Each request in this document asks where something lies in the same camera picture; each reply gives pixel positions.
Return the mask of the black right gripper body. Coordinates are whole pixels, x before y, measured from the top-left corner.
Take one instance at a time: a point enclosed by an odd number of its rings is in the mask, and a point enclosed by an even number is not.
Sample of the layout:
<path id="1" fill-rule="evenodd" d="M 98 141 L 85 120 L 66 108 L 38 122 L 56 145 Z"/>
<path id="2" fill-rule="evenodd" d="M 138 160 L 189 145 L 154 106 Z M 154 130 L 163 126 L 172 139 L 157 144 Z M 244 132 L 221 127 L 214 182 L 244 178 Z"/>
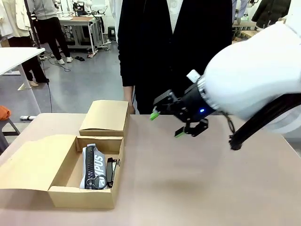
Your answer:
<path id="1" fill-rule="evenodd" d="M 216 112 L 203 99 L 196 83 L 191 85 L 183 97 L 174 103 L 173 109 L 173 115 L 182 122 L 199 122 Z"/>

